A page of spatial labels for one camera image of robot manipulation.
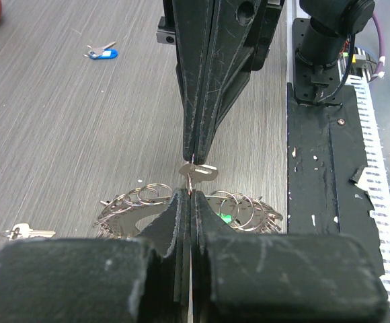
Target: black cable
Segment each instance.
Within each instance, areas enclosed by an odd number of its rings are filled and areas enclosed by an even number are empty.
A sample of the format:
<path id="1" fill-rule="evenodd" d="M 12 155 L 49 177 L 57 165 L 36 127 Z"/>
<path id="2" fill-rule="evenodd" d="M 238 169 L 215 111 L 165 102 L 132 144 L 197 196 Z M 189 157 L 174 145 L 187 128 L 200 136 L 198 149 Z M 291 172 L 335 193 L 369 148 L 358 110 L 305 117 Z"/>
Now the black cable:
<path id="1" fill-rule="evenodd" d="M 355 35 L 351 35 L 350 37 L 350 45 L 349 45 L 349 54 L 348 54 L 348 62 L 346 64 L 346 70 L 344 72 L 344 75 L 343 75 L 343 78 L 340 82 L 340 84 L 338 85 L 338 87 L 334 90 L 334 92 L 332 92 L 330 95 L 320 99 L 319 101 L 315 102 L 316 104 L 321 104 L 323 102 L 325 102 L 326 100 L 329 100 L 329 99 L 332 99 L 334 98 L 338 92 L 340 92 L 340 90 L 342 89 L 342 87 L 344 86 L 344 84 L 346 84 L 346 81 L 349 77 L 349 74 L 350 74 L 350 68 L 352 67 L 352 59 L 354 57 L 354 53 L 355 53 Z"/>

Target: cable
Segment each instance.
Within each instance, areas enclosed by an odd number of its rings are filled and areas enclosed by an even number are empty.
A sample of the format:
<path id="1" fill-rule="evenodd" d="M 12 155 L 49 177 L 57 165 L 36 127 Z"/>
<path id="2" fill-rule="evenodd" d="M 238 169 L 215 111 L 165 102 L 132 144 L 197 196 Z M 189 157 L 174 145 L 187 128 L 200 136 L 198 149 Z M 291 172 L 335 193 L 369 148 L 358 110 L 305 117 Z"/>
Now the cable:
<path id="1" fill-rule="evenodd" d="M 340 92 L 340 90 L 342 89 L 342 87 L 344 86 L 344 84 L 346 84 L 346 81 L 349 77 L 349 74 L 350 74 L 350 68 L 352 67 L 352 59 L 353 59 L 353 56 L 354 56 L 354 53 L 355 53 L 355 35 L 351 35 L 350 37 L 350 45 L 349 45 L 349 55 L 348 55 L 348 62 L 346 64 L 346 70 L 344 72 L 344 75 L 343 75 L 343 78 L 340 82 L 340 84 L 338 85 L 338 87 L 334 90 L 334 92 L 332 92 L 330 95 L 320 99 L 319 101 L 317 102 L 314 102 L 316 104 L 322 104 L 323 102 L 329 100 L 329 99 L 332 99 L 334 98 L 338 92 Z"/>
<path id="2" fill-rule="evenodd" d="M 376 30 L 377 30 L 377 36 L 379 37 L 379 63 L 377 64 L 376 70 L 373 73 L 370 82 L 374 81 L 375 79 L 384 78 L 385 72 L 383 71 L 383 67 L 385 66 L 385 38 L 383 36 L 383 31 L 379 22 L 379 19 L 377 18 L 376 13 L 373 13 L 373 21 L 375 22 Z"/>

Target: green object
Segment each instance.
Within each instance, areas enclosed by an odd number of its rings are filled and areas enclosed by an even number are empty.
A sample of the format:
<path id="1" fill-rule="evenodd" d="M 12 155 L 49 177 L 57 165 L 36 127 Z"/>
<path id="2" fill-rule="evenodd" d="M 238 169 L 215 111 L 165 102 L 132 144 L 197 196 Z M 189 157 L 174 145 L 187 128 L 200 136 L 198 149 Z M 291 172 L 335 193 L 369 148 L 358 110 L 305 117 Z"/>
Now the green object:
<path id="1" fill-rule="evenodd" d="M 223 221 L 225 221 L 225 223 L 230 223 L 232 220 L 233 220 L 233 218 L 232 218 L 232 216 L 230 216 L 229 214 L 219 214 L 219 213 L 216 213 L 219 217 L 221 217 L 221 219 L 223 220 Z"/>

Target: silver key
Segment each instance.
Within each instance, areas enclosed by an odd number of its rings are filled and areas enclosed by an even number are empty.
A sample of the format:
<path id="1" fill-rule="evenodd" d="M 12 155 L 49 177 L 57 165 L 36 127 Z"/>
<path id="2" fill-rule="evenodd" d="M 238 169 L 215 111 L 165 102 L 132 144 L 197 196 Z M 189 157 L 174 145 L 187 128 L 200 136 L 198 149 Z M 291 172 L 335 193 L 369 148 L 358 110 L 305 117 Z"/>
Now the silver key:
<path id="1" fill-rule="evenodd" d="M 116 44 L 116 42 L 111 42 L 111 43 L 109 43 L 109 44 L 107 44 L 105 46 L 94 47 L 94 48 L 92 48 L 89 45 L 87 45 L 87 47 L 90 48 L 90 51 L 87 52 L 87 55 L 89 55 L 90 57 L 93 57 L 94 59 L 96 59 L 97 57 L 101 56 L 106 49 L 109 49 L 110 47 L 114 46 L 115 44 Z"/>
<path id="2" fill-rule="evenodd" d="M 27 223 L 19 223 L 14 225 L 11 234 L 9 235 L 10 240 L 17 240 L 17 239 L 28 239 L 28 238 L 35 238 L 35 237 L 42 237 L 42 238 L 51 238 L 54 236 L 56 232 L 54 231 L 40 231 L 40 230 L 33 230 Z"/>
<path id="3" fill-rule="evenodd" d="M 213 166 L 193 165 L 190 163 L 184 164 L 180 168 L 179 173 L 185 177 L 189 174 L 192 179 L 192 185 L 201 182 L 210 182 L 211 180 L 215 180 L 219 175 L 219 171 Z"/>

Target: gray wood grain surface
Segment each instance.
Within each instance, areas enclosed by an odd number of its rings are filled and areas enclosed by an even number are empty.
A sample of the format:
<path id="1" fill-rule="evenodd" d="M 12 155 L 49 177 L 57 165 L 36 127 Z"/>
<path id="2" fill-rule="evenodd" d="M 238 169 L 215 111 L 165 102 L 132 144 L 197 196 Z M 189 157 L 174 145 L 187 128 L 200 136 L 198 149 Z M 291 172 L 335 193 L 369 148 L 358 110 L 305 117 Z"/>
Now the gray wood grain surface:
<path id="1" fill-rule="evenodd" d="M 108 199 L 181 184 L 182 105 L 160 0 L 4 0 L 0 25 L 0 231 L 16 223 L 94 237 Z M 200 185 L 264 196 L 286 214 L 286 27 L 221 125 Z M 86 45 L 115 40 L 119 57 Z M 6 243 L 0 238 L 0 246 Z"/>

